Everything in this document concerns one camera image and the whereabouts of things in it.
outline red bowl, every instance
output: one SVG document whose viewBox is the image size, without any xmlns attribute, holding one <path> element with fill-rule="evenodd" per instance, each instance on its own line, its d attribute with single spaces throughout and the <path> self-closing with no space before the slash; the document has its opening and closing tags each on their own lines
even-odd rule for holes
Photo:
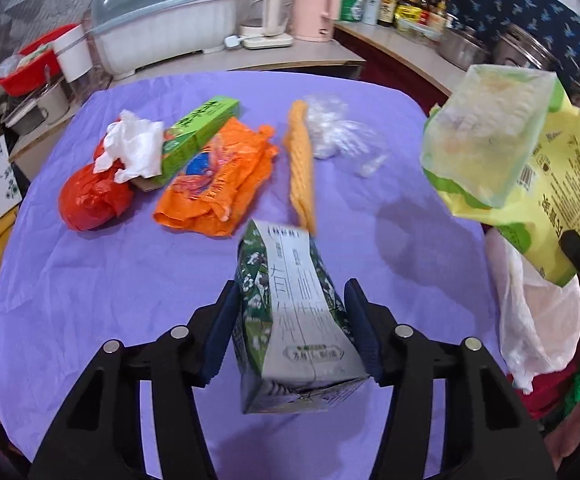
<svg viewBox="0 0 580 480">
<path fill-rule="evenodd" d="M 22 56 L 27 56 L 34 52 L 38 47 L 45 43 L 50 43 L 51 41 L 60 38 L 69 30 L 76 27 L 78 23 L 70 23 L 68 25 L 63 25 L 59 28 L 55 28 L 52 32 L 48 32 L 46 35 L 42 36 L 34 43 L 26 45 L 24 48 L 19 50 L 19 54 Z M 54 50 L 46 50 L 41 56 L 37 57 L 32 62 L 28 63 L 26 66 L 20 68 L 16 72 L 10 74 L 7 77 L 0 78 L 0 86 L 6 94 L 12 97 L 20 97 L 30 92 L 41 88 L 46 84 L 46 65 L 50 67 L 50 77 L 54 77 L 61 73 L 61 67 L 59 67 L 59 62 L 56 59 Z"/>
</svg>

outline dark blue patterned wallpaper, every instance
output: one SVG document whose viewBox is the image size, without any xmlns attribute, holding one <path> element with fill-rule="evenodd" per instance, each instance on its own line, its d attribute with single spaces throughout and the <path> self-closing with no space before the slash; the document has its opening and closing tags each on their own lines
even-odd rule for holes
<svg viewBox="0 0 580 480">
<path fill-rule="evenodd" d="M 555 67 L 569 89 L 580 66 L 580 16 L 558 0 L 450 0 L 448 12 L 492 51 L 507 25 L 515 23 L 546 46 L 558 59 Z"/>
</svg>

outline silver rivet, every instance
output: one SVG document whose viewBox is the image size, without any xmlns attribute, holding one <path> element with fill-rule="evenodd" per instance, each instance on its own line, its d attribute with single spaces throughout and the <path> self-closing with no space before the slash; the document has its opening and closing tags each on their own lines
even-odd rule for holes
<svg viewBox="0 0 580 480">
<path fill-rule="evenodd" d="M 414 330 L 412 330 L 410 325 L 399 325 L 394 329 L 394 333 L 399 337 L 408 338 L 412 337 Z"/>
<path fill-rule="evenodd" d="M 189 333 L 190 330 L 188 330 L 187 327 L 183 325 L 176 326 L 172 330 L 170 330 L 170 335 L 174 339 L 183 339 L 184 337 L 187 337 Z"/>
<path fill-rule="evenodd" d="M 477 350 L 481 350 L 481 348 L 483 348 L 483 344 L 481 343 L 481 341 L 479 341 L 475 337 L 468 337 L 467 339 L 465 339 L 465 346 L 467 346 L 467 348 L 473 352 L 476 352 Z"/>
<path fill-rule="evenodd" d="M 119 346 L 121 346 L 119 341 L 116 339 L 110 339 L 110 341 L 103 343 L 103 352 L 106 354 L 113 354 L 119 349 Z"/>
</svg>

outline barcode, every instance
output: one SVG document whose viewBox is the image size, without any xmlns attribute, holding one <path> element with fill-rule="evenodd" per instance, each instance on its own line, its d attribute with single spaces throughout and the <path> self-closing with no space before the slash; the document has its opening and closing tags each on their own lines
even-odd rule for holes
<svg viewBox="0 0 580 480">
<path fill-rule="evenodd" d="M 523 186 L 526 191 L 529 191 L 532 187 L 532 181 L 534 180 L 535 176 L 536 173 L 534 173 L 534 170 L 532 170 L 529 164 L 526 164 L 523 167 L 523 171 L 521 171 L 521 176 L 519 177 L 518 183 L 520 186 Z"/>
</svg>

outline green package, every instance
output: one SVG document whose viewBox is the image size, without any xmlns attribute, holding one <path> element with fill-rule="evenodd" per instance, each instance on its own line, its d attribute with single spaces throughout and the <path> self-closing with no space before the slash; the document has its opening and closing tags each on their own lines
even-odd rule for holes
<svg viewBox="0 0 580 480">
<path fill-rule="evenodd" d="M 580 234 L 580 110 L 564 92 L 558 95 L 502 207 L 491 208 L 453 180 L 423 172 L 452 215 L 496 227 L 542 277 L 565 286 L 576 271 L 558 241 L 567 230 Z"/>
<path fill-rule="evenodd" d="M 149 191 L 165 186 L 191 160 L 221 127 L 239 114 L 239 101 L 217 96 L 192 110 L 168 128 L 164 135 L 161 174 L 151 178 L 137 177 L 132 183 Z"/>
<path fill-rule="evenodd" d="M 244 413 L 325 410 L 367 379 L 345 308 L 307 231 L 251 220 L 235 280 Z"/>
</svg>

